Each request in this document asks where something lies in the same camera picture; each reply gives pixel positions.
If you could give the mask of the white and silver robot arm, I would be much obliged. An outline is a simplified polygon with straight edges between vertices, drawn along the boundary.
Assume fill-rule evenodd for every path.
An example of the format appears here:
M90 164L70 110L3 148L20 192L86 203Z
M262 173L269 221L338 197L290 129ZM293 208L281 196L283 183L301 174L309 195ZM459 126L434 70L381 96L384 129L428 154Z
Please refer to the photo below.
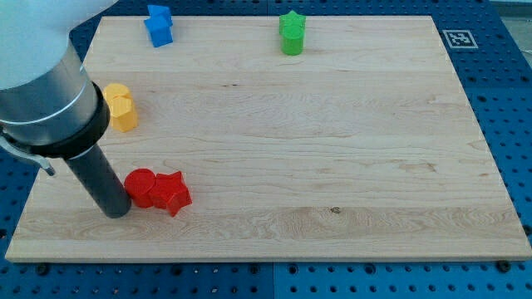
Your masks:
M26 159L69 159L97 144L109 110L69 35L115 3L1 3L1 146L7 152Z

